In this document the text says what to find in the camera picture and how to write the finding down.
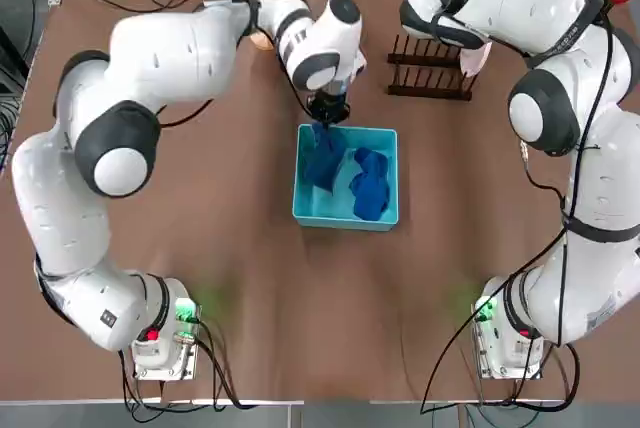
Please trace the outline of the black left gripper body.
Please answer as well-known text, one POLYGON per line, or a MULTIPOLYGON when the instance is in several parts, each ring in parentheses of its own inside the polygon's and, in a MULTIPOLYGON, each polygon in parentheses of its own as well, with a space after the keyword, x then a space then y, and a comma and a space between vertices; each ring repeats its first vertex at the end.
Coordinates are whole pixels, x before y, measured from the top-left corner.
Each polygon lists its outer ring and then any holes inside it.
POLYGON ((307 98, 306 111, 313 120, 328 126, 345 121, 351 108, 345 93, 330 94, 318 90, 307 98))

